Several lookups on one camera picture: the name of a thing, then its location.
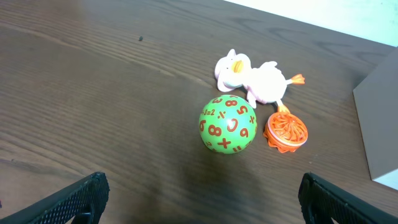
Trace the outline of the green number ball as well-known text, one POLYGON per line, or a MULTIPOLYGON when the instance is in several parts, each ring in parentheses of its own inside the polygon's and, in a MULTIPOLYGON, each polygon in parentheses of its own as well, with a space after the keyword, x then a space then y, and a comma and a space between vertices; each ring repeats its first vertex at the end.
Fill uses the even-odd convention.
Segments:
POLYGON ((244 98, 221 95, 204 106, 199 118, 199 130, 208 149, 221 154, 235 154, 254 140, 256 114, 244 98))

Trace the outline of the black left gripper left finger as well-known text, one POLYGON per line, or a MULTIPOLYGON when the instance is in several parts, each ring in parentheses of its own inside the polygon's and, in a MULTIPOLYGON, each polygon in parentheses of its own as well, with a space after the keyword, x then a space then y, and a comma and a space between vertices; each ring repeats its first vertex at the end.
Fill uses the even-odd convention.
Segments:
POLYGON ((98 224, 109 199, 105 173, 94 172, 31 206, 1 219, 1 224, 98 224))

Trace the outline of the orange round spinner toy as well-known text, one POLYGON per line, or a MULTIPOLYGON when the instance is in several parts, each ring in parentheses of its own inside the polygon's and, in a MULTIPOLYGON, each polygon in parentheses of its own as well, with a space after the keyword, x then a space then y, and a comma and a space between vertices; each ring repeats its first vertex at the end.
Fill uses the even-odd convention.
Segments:
POLYGON ((308 129, 301 119, 291 113, 273 113, 263 132, 270 147, 280 153, 295 152, 308 140, 308 129))

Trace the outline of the white duck toy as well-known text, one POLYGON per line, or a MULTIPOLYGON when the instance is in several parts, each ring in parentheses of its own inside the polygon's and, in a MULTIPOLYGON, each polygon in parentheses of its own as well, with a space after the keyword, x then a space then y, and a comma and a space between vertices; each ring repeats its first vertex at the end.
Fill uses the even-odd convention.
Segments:
POLYGON ((287 86, 305 83, 301 74, 286 79, 275 61, 264 62, 259 68, 253 68, 250 58, 236 53, 235 49, 217 61, 214 74, 219 91, 229 92, 243 87, 247 91, 246 100, 252 108, 255 109, 257 103, 275 103, 278 112, 283 113, 290 112, 282 102, 287 86))

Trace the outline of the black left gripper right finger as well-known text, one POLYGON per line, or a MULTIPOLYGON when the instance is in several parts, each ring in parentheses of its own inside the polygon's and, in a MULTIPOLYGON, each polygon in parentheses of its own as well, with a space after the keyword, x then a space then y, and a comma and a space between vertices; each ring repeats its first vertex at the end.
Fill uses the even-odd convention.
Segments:
POLYGON ((311 172, 302 177, 298 200, 306 224, 397 223, 397 217, 311 172))

